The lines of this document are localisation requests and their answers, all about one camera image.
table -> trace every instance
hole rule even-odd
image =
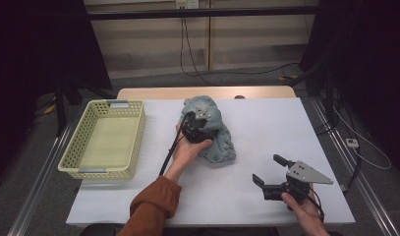
[[[180,99],[198,94],[211,95],[216,101],[224,123],[231,130],[238,158],[219,166],[204,159],[196,160],[180,181],[184,190],[177,214],[167,221],[168,226],[276,226],[296,222],[294,214],[282,202],[265,201],[261,189],[252,182],[252,173],[267,184],[285,181],[286,169],[271,160],[275,153],[292,160],[298,160],[293,156],[299,156],[334,181],[334,185],[315,186],[326,213],[325,223],[355,221],[301,100],[294,97],[291,88],[126,88],[120,91],[118,98],[159,98],[161,94],[168,99],[145,101],[147,119],[134,179],[123,182],[84,180],[67,223],[79,226],[95,222],[124,223],[129,211],[123,206],[128,206],[133,197],[155,179],[172,143],[169,133],[175,131],[174,124],[162,121],[166,118],[156,112],[161,110],[178,117],[183,107]],[[236,95],[247,99],[221,99]],[[236,116],[238,110],[231,109],[233,101],[236,109],[261,116],[254,116],[255,122],[250,122],[247,116]]]

basket handle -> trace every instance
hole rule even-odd
[[[129,108],[129,101],[126,99],[107,99],[110,108]]]
[[[107,173],[106,168],[80,168],[78,173]]]

yellow plastic basket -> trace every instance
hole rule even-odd
[[[75,179],[132,179],[145,121],[140,100],[93,100],[58,169]]]

electrical outlet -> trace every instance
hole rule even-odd
[[[187,0],[176,0],[176,9],[186,9],[187,8]]]
[[[358,148],[359,147],[359,143],[357,142],[356,139],[346,139],[346,144],[347,144],[347,147],[349,147],[349,148]]]
[[[198,9],[200,7],[199,0],[187,0],[187,8],[188,9]]]

metal bracket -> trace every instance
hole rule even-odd
[[[333,181],[319,173],[305,162],[298,160],[286,173],[287,176],[304,183],[333,184]]]

